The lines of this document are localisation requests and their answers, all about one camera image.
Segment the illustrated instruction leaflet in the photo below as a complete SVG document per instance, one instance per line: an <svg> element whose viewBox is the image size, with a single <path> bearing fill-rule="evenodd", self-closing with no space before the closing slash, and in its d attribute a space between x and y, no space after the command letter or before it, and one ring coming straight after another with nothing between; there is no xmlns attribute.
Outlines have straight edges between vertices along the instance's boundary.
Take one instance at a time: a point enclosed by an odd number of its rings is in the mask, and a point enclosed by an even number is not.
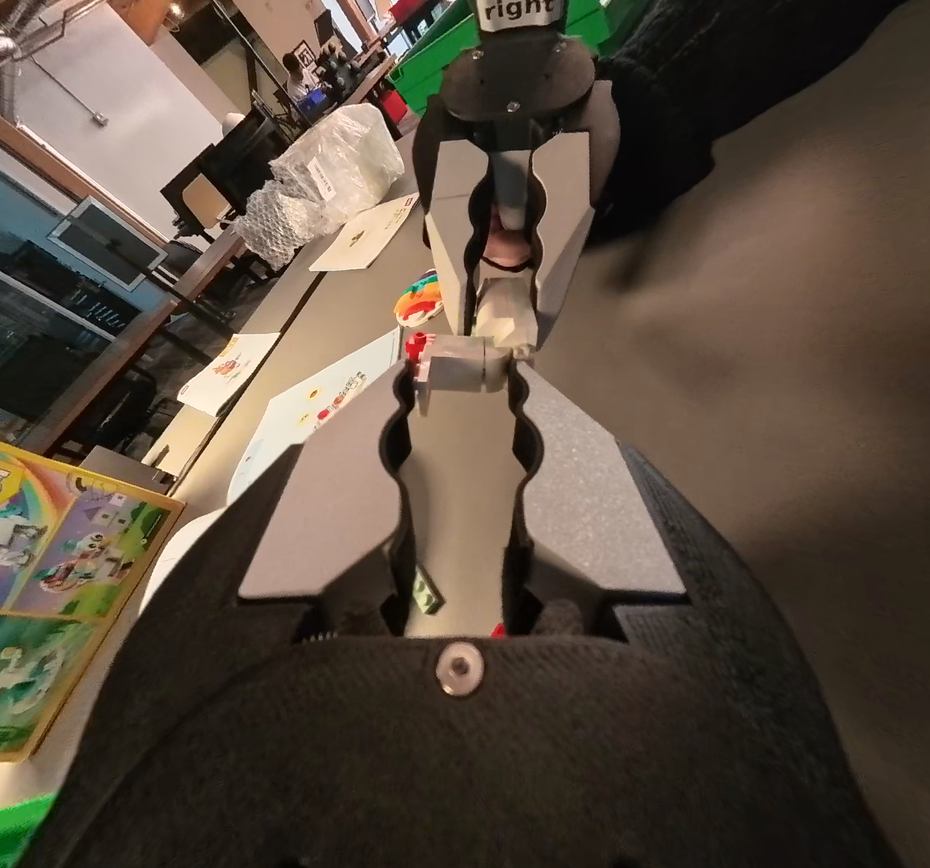
<svg viewBox="0 0 930 868"><path fill-rule="evenodd" d="M234 334L203 371L180 388L177 402L218 417L245 388L280 337L280 332Z"/></svg>

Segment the person's right hand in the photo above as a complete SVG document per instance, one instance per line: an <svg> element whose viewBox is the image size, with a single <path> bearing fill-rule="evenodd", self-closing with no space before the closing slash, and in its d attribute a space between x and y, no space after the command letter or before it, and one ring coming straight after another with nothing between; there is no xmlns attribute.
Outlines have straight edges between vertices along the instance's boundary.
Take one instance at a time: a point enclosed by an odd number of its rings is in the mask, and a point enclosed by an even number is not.
<svg viewBox="0 0 930 868"><path fill-rule="evenodd" d="M492 202L487 237L481 261L495 269L519 273L534 270L537 259L534 247L522 230L507 229L500 218L498 206Z"/></svg>

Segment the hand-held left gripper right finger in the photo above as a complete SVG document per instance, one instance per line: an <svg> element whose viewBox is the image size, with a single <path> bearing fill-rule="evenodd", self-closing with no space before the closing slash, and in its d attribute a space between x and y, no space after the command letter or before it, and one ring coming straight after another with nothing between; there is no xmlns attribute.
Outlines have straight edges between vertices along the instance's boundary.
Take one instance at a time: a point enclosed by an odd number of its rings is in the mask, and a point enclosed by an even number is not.
<svg viewBox="0 0 930 868"><path fill-rule="evenodd" d="M688 601L621 443L529 363L512 364L512 453L523 469L509 538L509 620L566 601L582 621Z"/></svg>

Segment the closed white instruction booklet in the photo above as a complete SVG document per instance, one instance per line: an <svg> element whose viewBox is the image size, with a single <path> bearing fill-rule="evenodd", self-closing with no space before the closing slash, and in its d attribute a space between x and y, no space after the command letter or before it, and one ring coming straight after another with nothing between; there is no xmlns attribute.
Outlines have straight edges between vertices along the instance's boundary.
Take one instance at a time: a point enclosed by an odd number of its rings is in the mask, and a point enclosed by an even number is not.
<svg viewBox="0 0 930 868"><path fill-rule="evenodd" d="M310 265L314 273L367 269L397 235L419 204L419 194L383 202L343 225L330 246Z"/></svg>

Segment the yellow lego set box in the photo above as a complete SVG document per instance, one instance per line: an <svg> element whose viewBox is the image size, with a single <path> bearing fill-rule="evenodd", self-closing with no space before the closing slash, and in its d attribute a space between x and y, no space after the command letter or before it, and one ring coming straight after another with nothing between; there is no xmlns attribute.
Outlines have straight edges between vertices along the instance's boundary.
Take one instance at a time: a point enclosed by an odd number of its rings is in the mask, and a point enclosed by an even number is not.
<svg viewBox="0 0 930 868"><path fill-rule="evenodd" d="M40 746L184 504L1 445L1 761Z"/></svg>

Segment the clear bubble wrap bag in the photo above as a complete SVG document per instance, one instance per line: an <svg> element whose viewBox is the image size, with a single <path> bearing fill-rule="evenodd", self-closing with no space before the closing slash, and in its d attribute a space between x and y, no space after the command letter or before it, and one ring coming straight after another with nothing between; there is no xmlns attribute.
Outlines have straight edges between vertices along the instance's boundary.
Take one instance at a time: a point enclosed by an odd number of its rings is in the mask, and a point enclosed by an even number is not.
<svg viewBox="0 0 930 868"><path fill-rule="evenodd" d="M361 103L319 120L270 161L270 171L232 227L276 275L307 244L377 206L404 163L381 111Z"/></svg>

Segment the round rainbow lego disc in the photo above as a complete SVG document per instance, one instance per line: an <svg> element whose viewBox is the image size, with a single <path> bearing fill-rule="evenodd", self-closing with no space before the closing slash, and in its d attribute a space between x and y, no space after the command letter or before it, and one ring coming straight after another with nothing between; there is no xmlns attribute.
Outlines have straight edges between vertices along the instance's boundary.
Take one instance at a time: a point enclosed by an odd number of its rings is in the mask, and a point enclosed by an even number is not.
<svg viewBox="0 0 930 868"><path fill-rule="evenodd" d="M417 328L445 311L438 275L434 268L425 271L399 297L393 315L399 326Z"/></svg>

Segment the white lego build red top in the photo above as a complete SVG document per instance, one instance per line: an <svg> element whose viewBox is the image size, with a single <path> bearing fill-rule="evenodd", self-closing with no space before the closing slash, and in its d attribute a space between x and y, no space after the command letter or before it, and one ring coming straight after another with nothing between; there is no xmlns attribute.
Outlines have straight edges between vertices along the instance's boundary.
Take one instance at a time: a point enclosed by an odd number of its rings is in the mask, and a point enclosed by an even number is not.
<svg viewBox="0 0 930 868"><path fill-rule="evenodd" d="M539 346L539 324L528 278L486 279L470 335L416 332L405 339L415 405L428 413L434 390L495 393L518 361L532 363Z"/></svg>

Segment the wall mounted monitor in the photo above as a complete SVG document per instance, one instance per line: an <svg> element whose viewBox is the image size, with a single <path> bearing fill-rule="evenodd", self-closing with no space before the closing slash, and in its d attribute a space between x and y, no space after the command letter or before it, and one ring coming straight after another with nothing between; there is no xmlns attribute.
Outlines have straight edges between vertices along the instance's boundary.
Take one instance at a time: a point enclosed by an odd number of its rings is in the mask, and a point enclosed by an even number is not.
<svg viewBox="0 0 930 868"><path fill-rule="evenodd" d="M47 239L131 292L168 257L163 247L93 197L63 216Z"/></svg>

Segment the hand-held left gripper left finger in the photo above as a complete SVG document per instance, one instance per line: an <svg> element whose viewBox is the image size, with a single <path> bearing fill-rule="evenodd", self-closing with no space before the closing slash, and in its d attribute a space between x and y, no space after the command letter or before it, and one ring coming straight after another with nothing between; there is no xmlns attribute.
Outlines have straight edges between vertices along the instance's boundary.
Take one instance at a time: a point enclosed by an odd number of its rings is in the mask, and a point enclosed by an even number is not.
<svg viewBox="0 0 930 868"><path fill-rule="evenodd" d="M408 603L416 574L409 497L408 363L398 361L307 438L253 560L244 601Z"/></svg>

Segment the open light blue instruction booklet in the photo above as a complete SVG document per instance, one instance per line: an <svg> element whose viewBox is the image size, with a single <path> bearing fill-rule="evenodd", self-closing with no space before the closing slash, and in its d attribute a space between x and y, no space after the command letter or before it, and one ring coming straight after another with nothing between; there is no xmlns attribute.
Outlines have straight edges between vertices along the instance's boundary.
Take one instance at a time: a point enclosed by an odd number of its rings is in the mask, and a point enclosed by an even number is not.
<svg viewBox="0 0 930 868"><path fill-rule="evenodd" d="M232 504L283 452L306 441L400 357L402 328L344 356L273 397L233 472L226 504Z"/></svg>

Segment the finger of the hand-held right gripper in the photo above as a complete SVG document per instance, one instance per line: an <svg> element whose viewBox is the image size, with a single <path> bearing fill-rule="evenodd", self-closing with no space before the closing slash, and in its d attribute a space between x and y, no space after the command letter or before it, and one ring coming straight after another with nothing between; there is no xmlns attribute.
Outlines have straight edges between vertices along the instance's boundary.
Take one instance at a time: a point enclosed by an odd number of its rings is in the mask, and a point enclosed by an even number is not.
<svg viewBox="0 0 930 868"><path fill-rule="evenodd" d="M449 327L460 336L472 330L493 194L490 156L468 140L443 141L425 223Z"/></svg>
<svg viewBox="0 0 930 868"><path fill-rule="evenodd" d="M562 132L532 154L531 300L537 349L552 333L591 226L589 133Z"/></svg>

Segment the person's right forearm black sleeve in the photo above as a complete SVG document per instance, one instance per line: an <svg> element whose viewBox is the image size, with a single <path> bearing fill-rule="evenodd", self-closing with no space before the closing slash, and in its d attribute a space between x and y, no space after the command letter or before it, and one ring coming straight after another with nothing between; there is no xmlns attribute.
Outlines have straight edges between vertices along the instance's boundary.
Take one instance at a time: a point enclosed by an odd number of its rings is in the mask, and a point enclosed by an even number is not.
<svg viewBox="0 0 930 868"><path fill-rule="evenodd" d="M826 76L910 0L662 0L597 65L620 145L589 240L632 234L713 170L713 144Z"/></svg>

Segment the light green lego plate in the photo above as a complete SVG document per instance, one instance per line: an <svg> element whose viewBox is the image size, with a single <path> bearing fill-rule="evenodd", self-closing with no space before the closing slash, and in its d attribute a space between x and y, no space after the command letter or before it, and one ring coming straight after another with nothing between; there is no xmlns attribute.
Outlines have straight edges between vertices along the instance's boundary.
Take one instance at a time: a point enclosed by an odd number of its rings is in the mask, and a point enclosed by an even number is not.
<svg viewBox="0 0 930 868"><path fill-rule="evenodd" d="M414 604L424 616L436 615L446 604L441 591L419 563L415 568L411 595Z"/></svg>

